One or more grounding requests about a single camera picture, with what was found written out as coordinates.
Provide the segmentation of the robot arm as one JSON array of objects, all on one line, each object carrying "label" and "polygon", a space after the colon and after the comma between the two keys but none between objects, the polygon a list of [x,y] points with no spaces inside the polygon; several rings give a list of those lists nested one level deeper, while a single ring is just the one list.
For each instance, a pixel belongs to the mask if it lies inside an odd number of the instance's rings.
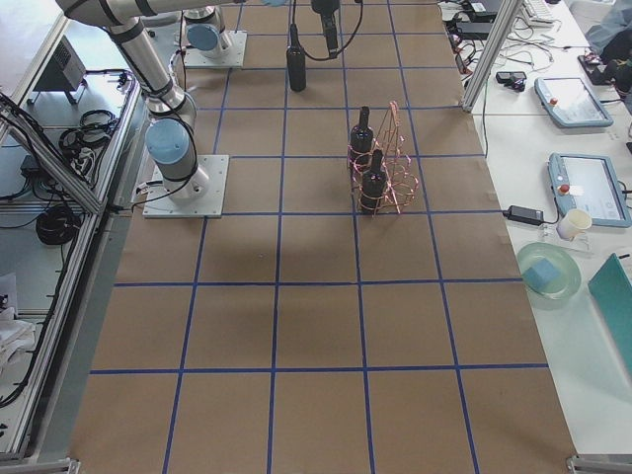
[{"label": "robot arm", "polygon": [[217,30],[207,17],[220,1],[59,1],[63,14],[105,31],[140,83],[152,123],[145,148],[162,175],[165,198],[195,202],[208,193],[210,176],[202,169],[194,139],[197,108],[161,61],[142,22],[182,10],[196,12],[193,26]]},{"label": "robot arm", "polygon": [[[326,57],[316,57],[312,56],[305,49],[302,49],[307,57],[314,61],[333,60],[336,59],[350,45],[361,25],[363,16],[363,2],[356,1],[356,3],[359,5],[359,15],[355,29],[351,33],[348,41],[343,46],[339,46],[336,12],[340,8],[340,2],[325,0],[312,0],[310,2],[312,11],[320,17],[328,55]],[[302,45],[300,43],[296,25],[296,5],[297,3],[293,1],[291,7],[291,22],[289,25],[290,49],[299,51],[302,48]],[[193,48],[203,51],[212,51],[217,49],[220,45],[221,30],[214,23],[194,23],[192,20],[188,20],[185,32],[187,40]]]}]

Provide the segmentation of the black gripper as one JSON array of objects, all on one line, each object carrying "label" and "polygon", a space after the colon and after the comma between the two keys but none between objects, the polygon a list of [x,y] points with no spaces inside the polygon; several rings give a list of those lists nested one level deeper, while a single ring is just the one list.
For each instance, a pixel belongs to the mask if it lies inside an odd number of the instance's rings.
[{"label": "black gripper", "polygon": [[338,54],[338,30],[335,12],[340,8],[339,0],[311,0],[311,9],[320,15],[323,35],[329,55]]}]

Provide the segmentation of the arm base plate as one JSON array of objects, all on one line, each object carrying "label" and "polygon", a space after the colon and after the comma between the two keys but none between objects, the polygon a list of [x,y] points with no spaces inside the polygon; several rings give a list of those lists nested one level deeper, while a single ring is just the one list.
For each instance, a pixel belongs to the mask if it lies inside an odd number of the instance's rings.
[{"label": "arm base plate", "polygon": [[187,30],[185,66],[189,69],[241,68],[244,63],[247,33],[218,31],[210,25]]},{"label": "arm base plate", "polygon": [[142,215],[145,218],[220,218],[229,161],[228,155],[199,155],[197,171],[185,186],[164,181],[155,165],[152,179],[160,184],[149,189]]}]

